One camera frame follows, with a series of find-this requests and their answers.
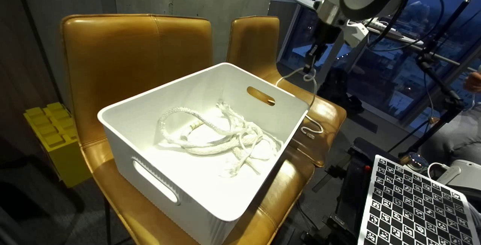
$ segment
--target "chair seat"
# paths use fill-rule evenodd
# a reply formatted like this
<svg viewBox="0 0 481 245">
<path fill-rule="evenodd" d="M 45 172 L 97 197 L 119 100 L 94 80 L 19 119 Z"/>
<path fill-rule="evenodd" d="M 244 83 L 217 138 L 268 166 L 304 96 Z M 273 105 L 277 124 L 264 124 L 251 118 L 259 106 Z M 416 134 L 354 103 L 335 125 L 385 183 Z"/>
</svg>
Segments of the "chair seat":
<svg viewBox="0 0 481 245">
<path fill-rule="evenodd" d="M 271 84 L 275 84 L 281 77 L 282 76 L 278 70 L 274 67 L 274 69 L 267 73 L 267 76 L 263 79 Z M 287 80 L 281 81 L 278 86 L 309 104 L 312 101 L 313 94 L 311 92 L 306 91 Z M 316 96 L 316 100 L 314 101 L 308 115 L 322 125 L 324 132 L 322 134 L 313 134 L 315 137 L 314 140 L 304 135 L 300 130 L 300 127 L 302 126 L 309 127 L 312 130 L 319 130 L 317 125 L 305 118 L 303 124 L 299 126 L 299 129 L 297 129 L 294 134 L 289 146 L 306 155 L 317 167 L 323 167 L 325 157 L 328 154 L 341 125 L 346 119 L 347 112 L 344 108 Z"/>
<path fill-rule="evenodd" d="M 197 244 L 118 172 L 106 139 L 82 150 L 98 186 L 137 244 Z M 314 173 L 313 164 L 296 152 L 287 147 L 224 244 L 271 242 Z"/>
</svg>

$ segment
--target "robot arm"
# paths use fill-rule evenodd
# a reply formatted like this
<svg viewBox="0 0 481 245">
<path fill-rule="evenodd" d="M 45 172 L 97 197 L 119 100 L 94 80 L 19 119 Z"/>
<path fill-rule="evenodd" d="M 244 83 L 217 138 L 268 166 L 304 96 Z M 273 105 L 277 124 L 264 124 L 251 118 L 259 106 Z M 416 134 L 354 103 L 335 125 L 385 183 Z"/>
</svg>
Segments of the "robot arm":
<svg viewBox="0 0 481 245">
<path fill-rule="evenodd" d="M 304 72 L 309 73 L 326 50 L 326 44 L 335 42 L 349 20 L 390 14 L 399 6 L 399 2 L 400 0 L 324 0 L 315 8 L 319 21 L 314 30 L 315 42 L 306 53 Z"/>
</svg>

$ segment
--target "checkerboard pattern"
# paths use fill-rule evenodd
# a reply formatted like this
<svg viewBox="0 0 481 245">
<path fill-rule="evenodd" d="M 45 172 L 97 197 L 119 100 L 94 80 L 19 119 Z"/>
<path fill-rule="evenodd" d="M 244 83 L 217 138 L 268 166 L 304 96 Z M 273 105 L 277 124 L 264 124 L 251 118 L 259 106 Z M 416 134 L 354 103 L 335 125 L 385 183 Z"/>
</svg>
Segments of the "checkerboard pattern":
<svg viewBox="0 0 481 245">
<path fill-rule="evenodd" d="M 464 195 L 376 156 L 358 245 L 479 245 Z"/>
</svg>

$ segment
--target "white plastic bin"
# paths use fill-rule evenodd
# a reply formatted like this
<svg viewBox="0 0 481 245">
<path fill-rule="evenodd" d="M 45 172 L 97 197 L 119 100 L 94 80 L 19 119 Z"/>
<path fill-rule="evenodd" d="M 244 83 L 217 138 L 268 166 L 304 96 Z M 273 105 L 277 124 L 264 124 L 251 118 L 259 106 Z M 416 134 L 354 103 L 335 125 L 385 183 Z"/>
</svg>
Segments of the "white plastic bin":
<svg viewBox="0 0 481 245">
<path fill-rule="evenodd" d="M 271 96 L 275 104 L 251 96 L 248 87 Z M 220 99 L 284 142 L 278 154 L 263 163 L 260 175 L 244 165 L 237 176 L 221 177 L 223 156 L 192 156 L 182 148 L 156 145 L 163 140 L 157 123 L 165 111 L 184 106 L 209 113 Z M 292 94 L 221 63 L 103 108 L 98 119 L 119 172 L 197 242 L 216 245 L 247 209 L 307 110 L 308 104 Z M 166 127 L 180 132 L 194 120 L 179 113 Z"/>
</svg>

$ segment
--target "person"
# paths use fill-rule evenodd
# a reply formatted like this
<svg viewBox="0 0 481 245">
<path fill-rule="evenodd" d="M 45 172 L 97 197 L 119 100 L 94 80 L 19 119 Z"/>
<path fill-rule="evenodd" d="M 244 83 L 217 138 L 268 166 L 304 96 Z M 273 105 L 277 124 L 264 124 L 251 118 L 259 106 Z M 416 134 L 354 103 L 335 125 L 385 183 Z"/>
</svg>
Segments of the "person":
<svg viewBox="0 0 481 245">
<path fill-rule="evenodd" d="M 481 74 L 472 72 L 464 89 L 481 93 Z M 457 159 L 481 165 L 481 107 L 461 112 L 445 124 L 421 147 L 421 155 L 429 162 L 450 165 Z"/>
</svg>

